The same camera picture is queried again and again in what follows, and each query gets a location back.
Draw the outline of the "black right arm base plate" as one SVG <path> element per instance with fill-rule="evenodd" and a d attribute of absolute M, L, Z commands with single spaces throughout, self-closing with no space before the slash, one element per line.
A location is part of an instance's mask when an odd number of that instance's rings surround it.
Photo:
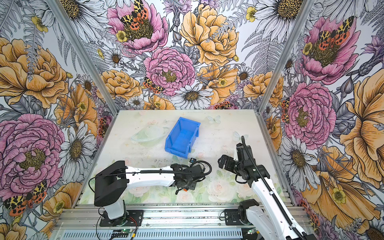
<path fill-rule="evenodd" d="M 225 209 L 224 221 L 226 226 L 244 226 L 240 219 L 240 213 L 237 209 Z"/>

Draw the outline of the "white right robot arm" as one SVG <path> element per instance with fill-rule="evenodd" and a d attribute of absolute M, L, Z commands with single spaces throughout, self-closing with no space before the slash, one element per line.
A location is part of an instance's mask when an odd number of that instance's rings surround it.
<path fill-rule="evenodd" d="M 260 199 L 239 203 L 238 213 L 242 223 L 253 225 L 265 240 L 315 240 L 294 219 L 274 188 L 270 174 L 263 165 L 257 165 L 250 146 L 239 143 L 236 146 L 237 159 L 222 155 L 219 168 L 241 176 L 244 184 Z"/>

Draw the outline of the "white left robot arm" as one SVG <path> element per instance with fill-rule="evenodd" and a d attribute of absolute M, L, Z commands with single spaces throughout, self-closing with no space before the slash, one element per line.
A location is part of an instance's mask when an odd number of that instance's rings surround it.
<path fill-rule="evenodd" d="M 172 187 L 177 195 L 180 191 L 193 191 L 212 172 L 206 161 L 190 159 L 189 165 L 172 164 L 162 168 L 140 169 L 117 161 L 95 177 L 94 206 L 103 208 L 106 218 L 112 222 L 127 220 L 129 214 L 121 195 L 130 189 L 143 187 Z"/>

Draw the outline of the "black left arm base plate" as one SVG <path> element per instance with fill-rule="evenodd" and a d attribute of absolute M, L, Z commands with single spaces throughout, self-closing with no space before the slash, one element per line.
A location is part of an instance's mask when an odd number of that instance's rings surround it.
<path fill-rule="evenodd" d="M 106 211 L 103 212 L 100 220 L 100 227 L 140 227 L 142 225 L 143 210 L 126 210 L 124 216 L 111 220 Z"/>

